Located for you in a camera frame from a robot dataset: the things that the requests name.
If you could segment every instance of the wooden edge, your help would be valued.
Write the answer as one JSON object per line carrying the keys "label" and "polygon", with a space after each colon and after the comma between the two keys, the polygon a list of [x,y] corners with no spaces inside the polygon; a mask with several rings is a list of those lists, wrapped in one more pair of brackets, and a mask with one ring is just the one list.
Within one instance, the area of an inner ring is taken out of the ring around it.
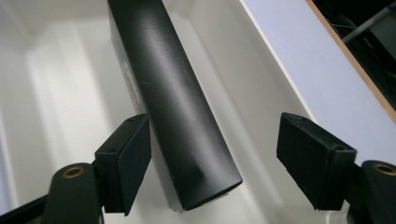
{"label": "wooden edge", "polygon": [[329,34],[332,36],[332,39],[335,41],[335,43],[338,45],[338,47],[341,49],[341,51],[343,51],[343,53],[346,55],[349,62],[352,64],[352,66],[355,68],[355,70],[361,76],[361,79],[363,79],[363,81],[366,83],[366,85],[368,86],[370,91],[373,93],[375,98],[382,105],[382,107],[384,107],[385,111],[387,111],[388,115],[393,120],[393,122],[396,123],[396,110],[390,105],[390,103],[385,98],[385,96],[382,94],[382,92],[378,89],[378,87],[370,79],[370,77],[367,75],[367,73],[361,67],[359,62],[355,59],[353,54],[349,51],[347,46],[344,44],[342,39],[338,36],[338,34],[334,31],[334,29],[330,26],[330,24],[327,22],[327,20],[321,14],[321,12],[319,11],[319,9],[315,5],[315,3],[312,0],[306,0],[306,3],[311,7],[311,9],[317,15],[320,22],[323,24],[323,26],[326,28],[326,30],[329,32]]}

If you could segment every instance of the bracket hole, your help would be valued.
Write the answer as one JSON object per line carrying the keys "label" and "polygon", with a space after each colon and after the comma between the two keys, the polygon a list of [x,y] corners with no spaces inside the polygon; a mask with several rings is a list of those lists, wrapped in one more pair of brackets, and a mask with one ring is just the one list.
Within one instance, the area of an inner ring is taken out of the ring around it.
{"label": "bracket hole", "polygon": [[64,178],[70,179],[82,175],[84,173],[84,168],[80,166],[73,166],[64,171]]}
{"label": "bracket hole", "polygon": [[340,146],[340,145],[335,145],[333,148],[334,148],[335,150],[338,150],[338,151],[342,151],[342,150],[345,150],[345,149],[346,149],[345,147]]}
{"label": "bracket hole", "polygon": [[374,168],[384,175],[396,175],[396,169],[386,164],[376,164]]}

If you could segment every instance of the black tube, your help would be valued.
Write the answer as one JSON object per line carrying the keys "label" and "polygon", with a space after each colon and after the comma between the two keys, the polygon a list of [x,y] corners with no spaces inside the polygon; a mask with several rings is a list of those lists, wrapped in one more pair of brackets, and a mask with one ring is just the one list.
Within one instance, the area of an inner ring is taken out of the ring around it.
{"label": "black tube", "polygon": [[242,178],[161,0],[108,0],[183,209]]}

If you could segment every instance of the black object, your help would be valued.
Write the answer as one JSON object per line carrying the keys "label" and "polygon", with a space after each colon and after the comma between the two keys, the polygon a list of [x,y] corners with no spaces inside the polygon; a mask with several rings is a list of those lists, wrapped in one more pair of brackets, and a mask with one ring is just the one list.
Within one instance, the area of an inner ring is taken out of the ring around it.
{"label": "black object", "polygon": [[97,173],[106,176],[106,212],[128,216],[151,159],[149,117],[125,120],[95,152],[95,158]]}
{"label": "black object", "polygon": [[372,18],[394,0],[324,0],[336,10],[346,15],[355,24],[361,25]]}
{"label": "black object", "polygon": [[0,216],[1,224],[30,223],[41,219],[47,196],[40,197]]}
{"label": "black object", "polygon": [[283,113],[277,157],[318,210],[350,204],[348,223],[396,223],[396,167],[354,163],[357,151],[304,117]]}
{"label": "black object", "polygon": [[241,184],[163,2],[108,3],[183,209]]}
{"label": "black object", "polygon": [[88,163],[68,165],[53,176],[43,224],[97,224],[101,205],[93,167]]}
{"label": "black object", "polygon": [[108,213],[127,216],[151,159],[149,116],[125,120],[95,157],[92,164],[59,170],[49,195],[1,216],[0,224],[40,223],[40,219],[46,224],[103,223],[103,205]]}

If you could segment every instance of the white surface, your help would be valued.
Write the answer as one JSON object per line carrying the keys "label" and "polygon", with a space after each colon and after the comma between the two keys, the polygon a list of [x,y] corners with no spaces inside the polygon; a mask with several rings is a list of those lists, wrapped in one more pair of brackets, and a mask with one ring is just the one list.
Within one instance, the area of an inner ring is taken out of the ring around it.
{"label": "white surface", "polygon": [[396,163],[396,125],[305,0],[243,0],[317,122],[358,153]]}
{"label": "white surface", "polygon": [[[276,158],[280,113],[308,112],[241,3],[165,4],[244,184],[180,214],[152,162],[131,215],[106,215],[106,223],[325,223],[328,214],[313,211]],[[66,164],[92,161],[136,111],[106,1],[2,1],[0,19],[0,164],[9,196],[1,203],[9,210],[45,194]]]}

